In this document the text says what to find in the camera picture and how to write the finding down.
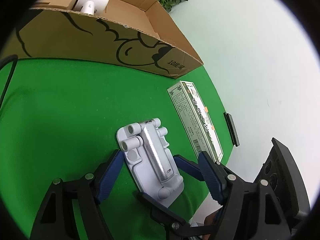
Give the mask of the person hand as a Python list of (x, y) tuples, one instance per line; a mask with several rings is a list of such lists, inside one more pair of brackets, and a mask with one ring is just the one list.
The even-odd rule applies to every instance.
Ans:
[[(204, 220), (204, 225), (214, 225), (215, 224), (215, 217), (219, 213), (220, 209), (216, 210), (215, 212), (208, 215)], [(202, 236), (203, 240), (208, 240), (210, 237), (210, 234), (206, 234)]]

